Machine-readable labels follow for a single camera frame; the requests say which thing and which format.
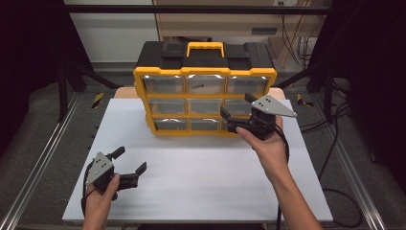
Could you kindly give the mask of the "silver metal rail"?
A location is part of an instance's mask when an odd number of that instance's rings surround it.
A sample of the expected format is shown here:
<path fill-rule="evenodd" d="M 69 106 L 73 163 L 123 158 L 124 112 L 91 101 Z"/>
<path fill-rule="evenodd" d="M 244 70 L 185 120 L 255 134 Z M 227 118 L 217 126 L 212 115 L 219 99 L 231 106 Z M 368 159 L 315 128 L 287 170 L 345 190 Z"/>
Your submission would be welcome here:
<path fill-rule="evenodd" d="M 0 230 L 14 230 L 17 226 L 18 221 L 21 219 L 22 214 L 24 213 L 29 201 L 31 200 L 42 175 L 44 174 L 51 158 L 54 155 L 54 152 L 66 130 L 66 127 L 68 127 L 74 113 L 77 110 L 81 97 L 81 93 L 73 94 L 72 99 L 68 103 L 66 114 L 64 115 L 63 119 L 56 124 L 51 137 L 48 139 L 47 144 L 39 155 L 34 168 L 25 181 L 17 198 L 14 200 L 9 211 L 0 221 Z"/>
<path fill-rule="evenodd" d="M 350 184 L 350 187 L 355 195 L 357 203 L 360 206 L 361 212 L 371 230 L 387 230 L 387 227 L 379 214 L 372 198 L 362 181 L 360 174 L 351 162 L 344 145 L 339 138 L 331 136 L 333 147 L 336 150 L 337 158 L 340 162 L 341 168 Z"/>

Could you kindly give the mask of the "person's left hand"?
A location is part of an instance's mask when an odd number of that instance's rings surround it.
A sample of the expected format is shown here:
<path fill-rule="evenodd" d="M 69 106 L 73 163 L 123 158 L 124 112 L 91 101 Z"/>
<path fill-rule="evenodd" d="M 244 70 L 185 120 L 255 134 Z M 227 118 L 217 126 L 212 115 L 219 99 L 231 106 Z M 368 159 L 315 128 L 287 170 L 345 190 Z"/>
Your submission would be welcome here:
<path fill-rule="evenodd" d="M 102 225 L 107 221 L 113 195 L 117 192 L 120 176 L 116 173 L 109 182 L 107 189 L 100 194 L 93 184 L 87 187 L 85 222 Z"/>

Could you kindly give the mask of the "yellow black hazard tape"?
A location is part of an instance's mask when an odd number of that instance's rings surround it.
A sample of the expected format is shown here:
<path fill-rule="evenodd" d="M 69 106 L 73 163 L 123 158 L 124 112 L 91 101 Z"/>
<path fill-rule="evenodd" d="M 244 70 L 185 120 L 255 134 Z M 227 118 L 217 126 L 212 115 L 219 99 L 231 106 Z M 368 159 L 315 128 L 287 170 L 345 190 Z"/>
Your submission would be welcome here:
<path fill-rule="evenodd" d="M 92 103 L 91 108 L 97 108 L 97 107 L 99 106 L 101 100 L 102 100 L 102 97 L 103 97 L 103 93 L 102 93 L 102 92 L 101 92 L 101 93 L 98 93 L 98 94 L 96 95 L 96 97 L 95 97 L 95 100 L 94 100 L 93 103 Z"/>
<path fill-rule="evenodd" d="M 304 106 L 307 106 L 307 107 L 314 106 L 314 103 L 312 103 L 312 102 L 305 102 L 303 97 L 302 97 L 302 94 L 297 94 L 297 104 L 298 105 L 304 105 Z"/>

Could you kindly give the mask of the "black horizontal bar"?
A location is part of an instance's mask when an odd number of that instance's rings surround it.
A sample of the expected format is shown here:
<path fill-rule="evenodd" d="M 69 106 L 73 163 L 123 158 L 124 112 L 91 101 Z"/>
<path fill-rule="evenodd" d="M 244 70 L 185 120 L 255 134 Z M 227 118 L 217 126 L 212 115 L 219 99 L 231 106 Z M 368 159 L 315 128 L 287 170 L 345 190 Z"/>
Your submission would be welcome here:
<path fill-rule="evenodd" d="M 65 5 L 74 13 L 211 13 L 211 14 L 303 14 L 326 15 L 330 7 L 255 7 L 255 6 L 188 6 L 188 5 Z"/>

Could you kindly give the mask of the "yellow black organizer cabinet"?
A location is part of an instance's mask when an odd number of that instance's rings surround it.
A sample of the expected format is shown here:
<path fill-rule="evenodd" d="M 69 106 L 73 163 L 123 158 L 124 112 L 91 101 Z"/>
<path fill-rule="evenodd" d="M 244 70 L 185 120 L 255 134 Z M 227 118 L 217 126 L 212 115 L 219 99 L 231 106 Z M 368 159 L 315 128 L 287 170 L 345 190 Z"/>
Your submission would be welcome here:
<path fill-rule="evenodd" d="M 266 77 L 266 95 L 274 84 L 277 71 L 268 53 L 267 46 L 258 42 L 244 44 L 226 44 L 223 42 L 188 42 L 167 43 L 149 41 L 144 44 L 133 75 L 137 95 L 141 98 L 145 110 L 147 96 L 142 83 L 143 76 L 187 76 L 187 75 L 221 75 L 238 77 Z M 156 132 L 151 127 L 151 117 L 146 111 L 146 122 L 155 135 L 188 136 L 220 135 L 233 136 L 233 132 Z"/>

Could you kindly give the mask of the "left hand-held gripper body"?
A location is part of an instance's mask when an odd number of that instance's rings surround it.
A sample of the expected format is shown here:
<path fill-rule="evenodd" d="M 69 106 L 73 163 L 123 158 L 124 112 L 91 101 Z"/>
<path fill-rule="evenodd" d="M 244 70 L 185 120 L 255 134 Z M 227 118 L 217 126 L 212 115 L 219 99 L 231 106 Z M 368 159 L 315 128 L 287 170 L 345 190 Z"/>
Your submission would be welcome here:
<path fill-rule="evenodd" d="M 93 161 L 88 165 L 85 173 L 85 185 L 93 184 L 96 190 L 104 193 L 113 176 L 115 175 L 115 167 L 111 153 L 103 154 L 98 152 Z M 130 174 L 122 174 L 118 191 L 138 187 L 139 176 L 134 172 Z"/>

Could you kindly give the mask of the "clear plastic drawer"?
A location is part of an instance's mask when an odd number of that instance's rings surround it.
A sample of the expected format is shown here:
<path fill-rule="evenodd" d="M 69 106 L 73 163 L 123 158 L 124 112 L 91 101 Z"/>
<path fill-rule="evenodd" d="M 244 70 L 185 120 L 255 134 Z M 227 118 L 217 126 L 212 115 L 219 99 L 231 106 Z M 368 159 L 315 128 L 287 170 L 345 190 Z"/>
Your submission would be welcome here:
<path fill-rule="evenodd" d="M 225 109 L 232 115 L 249 115 L 252 105 L 244 100 L 226 100 Z"/>
<path fill-rule="evenodd" d="M 186 77 L 186 89 L 193 94 L 220 94 L 224 89 L 225 79 L 219 75 L 190 75 Z M 194 85 L 204 84 L 204 87 L 192 89 Z"/>

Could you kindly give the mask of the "black metal stand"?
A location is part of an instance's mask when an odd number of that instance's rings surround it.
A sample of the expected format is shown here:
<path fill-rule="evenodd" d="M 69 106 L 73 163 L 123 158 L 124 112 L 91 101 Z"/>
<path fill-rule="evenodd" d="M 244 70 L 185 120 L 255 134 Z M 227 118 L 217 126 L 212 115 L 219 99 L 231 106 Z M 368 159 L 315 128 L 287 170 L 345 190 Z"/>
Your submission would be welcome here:
<path fill-rule="evenodd" d="M 64 70 L 68 68 L 77 72 L 76 77 L 65 77 Z M 57 69 L 57 84 L 59 96 L 59 118 L 61 122 L 68 114 L 68 100 L 67 100 L 67 82 L 71 82 L 76 92 L 83 92 L 86 88 L 86 83 L 81 78 L 82 75 L 90 77 L 92 80 L 101 83 L 110 89 L 118 89 L 120 86 L 110 80 L 97 74 L 94 70 L 87 69 L 77 63 L 69 62 L 61 64 Z"/>
<path fill-rule="evenodd" d="M 323 64 L 321 61 L 318 61 L 287 80 L 277 83 L 276 86 L 284 89 L 292 83 L 303 79 L 304 77 L 310 77 L 310 80 L 306 86 L 309 93 L 317 93 L 321 87 L 324 87 L 323 114 L 331 123 L 333 72 L 327 64 Z"/>

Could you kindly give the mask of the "black curtain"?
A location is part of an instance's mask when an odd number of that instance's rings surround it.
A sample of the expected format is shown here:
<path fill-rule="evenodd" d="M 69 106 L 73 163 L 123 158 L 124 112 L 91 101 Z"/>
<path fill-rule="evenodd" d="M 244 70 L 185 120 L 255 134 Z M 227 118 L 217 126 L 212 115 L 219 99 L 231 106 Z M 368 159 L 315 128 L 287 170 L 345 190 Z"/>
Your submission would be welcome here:
<path fill-rule="evenodd" d="M 406 0 L 331 0 L 312 61 L 350 82 L 350 103 L 381 162 L 406 190 Z"/>
<path fill-rule="evenodd" d="M 62 68 L 77 91 L 85 89 L 72 62 L 92 67 L 63 0 L 0 0 L 0 156 L 29 110 L 31 94 L 57 81 Z"/>

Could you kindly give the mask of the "grid of clear drawers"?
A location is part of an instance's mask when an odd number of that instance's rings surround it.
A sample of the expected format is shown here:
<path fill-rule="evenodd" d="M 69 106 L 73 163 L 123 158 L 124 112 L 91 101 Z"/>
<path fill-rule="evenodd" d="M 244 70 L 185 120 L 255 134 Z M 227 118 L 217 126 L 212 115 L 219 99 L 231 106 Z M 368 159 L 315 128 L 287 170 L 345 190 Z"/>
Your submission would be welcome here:
<path fill-rule="evenodd" d="M 187 76 L 143 76 L 146 111 L 156 132 L 218 132 L 227 129 L 220 116 L 226 100 L 244 100 L 246 93 L 261 96 L 267 91 L 266 77 L 221 76 L 220 94 L 193 94 L 186 89 Z"/>

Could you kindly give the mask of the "person's right hand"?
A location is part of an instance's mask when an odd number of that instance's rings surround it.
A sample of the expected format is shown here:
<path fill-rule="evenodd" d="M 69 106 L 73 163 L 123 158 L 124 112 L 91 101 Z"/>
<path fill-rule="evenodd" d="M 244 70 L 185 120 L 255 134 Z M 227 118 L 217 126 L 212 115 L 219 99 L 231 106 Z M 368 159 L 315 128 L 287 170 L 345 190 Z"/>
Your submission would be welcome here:
<path fill-rule="evenodd" d="M 267 140 L 261 141 L 242 127 L 237 128 L 237 134 L 255 151 L 271 182 L 287 178 L 289 169 L 285 155 L 285 143 L 280 135 L 274 132 Z"/>

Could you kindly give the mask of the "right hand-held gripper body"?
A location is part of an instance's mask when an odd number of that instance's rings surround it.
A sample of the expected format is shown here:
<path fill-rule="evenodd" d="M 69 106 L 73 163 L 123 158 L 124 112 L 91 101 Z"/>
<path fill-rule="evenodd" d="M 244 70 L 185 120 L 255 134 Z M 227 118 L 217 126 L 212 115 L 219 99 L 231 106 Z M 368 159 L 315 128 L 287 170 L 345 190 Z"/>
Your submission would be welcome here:
<path fill-rule="evenodd" d="M 230 117 L 228 131 L 236 133 L 238 127 L 245 128 L 260 140 L 268 139 L 276 130 L 276 116 L 296 118 L 297 113 L 279 100 L 264 95 L 251 103 L 252 109 L 247 119 Z"/>

